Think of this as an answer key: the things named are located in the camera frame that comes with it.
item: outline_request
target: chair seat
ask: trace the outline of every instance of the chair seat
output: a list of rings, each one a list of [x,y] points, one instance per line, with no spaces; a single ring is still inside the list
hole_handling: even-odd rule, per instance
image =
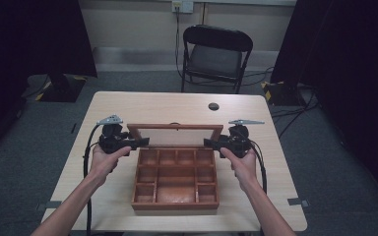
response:
[[[241,52],[195,45],[187,63],[189,72],[238,78]]]

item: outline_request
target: hand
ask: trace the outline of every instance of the hand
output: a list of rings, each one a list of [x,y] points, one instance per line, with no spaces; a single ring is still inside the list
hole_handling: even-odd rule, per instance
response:
[[[100,145],[94,147],[90,174],[94,174],[100,179],[99,186],[105,183],[106,176],[116,167],[118,159],[130,152],[130,150],[131,147],[123,147],[112,154],[106,154]]]
[[[231,169],[234,170],[235,177],[240,182],[242,191],[246,191],[249,183],[258,182],[256,174],[257,157],[253,149],[249,149],[247,154],[242,158],[238,158],[225,147],[222,147],[220,152],[231,161]]]

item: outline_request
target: open wooden box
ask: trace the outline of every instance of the open wooden box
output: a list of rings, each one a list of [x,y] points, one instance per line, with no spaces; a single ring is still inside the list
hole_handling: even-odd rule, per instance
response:
[[[220,204],[214,151],[222,125],[128,124],[140,147],[131,206],[134,210],[216,209]]]

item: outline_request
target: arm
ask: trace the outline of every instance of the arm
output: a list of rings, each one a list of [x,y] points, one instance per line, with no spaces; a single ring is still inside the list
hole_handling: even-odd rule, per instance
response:
[[[250,149],[243,158],[236,157],[224,147],[220,149],[220,152],[231,162],[231,168],[235,171],[240,187],[247,195],[265,235],[295,235],[257,180],[257,157],[254,151]]]
[[[100,146],[96,145],[88,176],[32,235],[68,235],[92,194],[103,185],[106,176],[116,167],[118,158],[130,150],[130,147],[124,147],[113,154],[105,154]]]

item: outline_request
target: gray carpet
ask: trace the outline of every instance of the gray carpet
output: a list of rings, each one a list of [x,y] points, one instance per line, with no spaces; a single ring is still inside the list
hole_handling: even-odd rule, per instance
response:
[[[248,77],[244,84],[261,78]],[[38,89],[44,79],[31,77],[26,94]],[[0,141],[0,235],[29,235],[39,225],[43,211],[36,207],[50,199],[92,97],[99,90],[179,92],[180,79],[176,72],[103,72],[98,79],[87,81],[76,103],[36,102],[29,97],[24,114]],[[186,92],[233,90],[186,85]],[[242,87],[240,93],[263,94],[259,84]],[[303,96],[309,99],[310,91],[305,90]],[[297,108],[270,106],[274,114]],[[275,118],[277,131],[293,117]],[[378,185],[342,147],[320,108],[299,116],[283,133],[281,143],[298,195],[310,203],[304,208],[308,229],[299,235],[378,235]]]

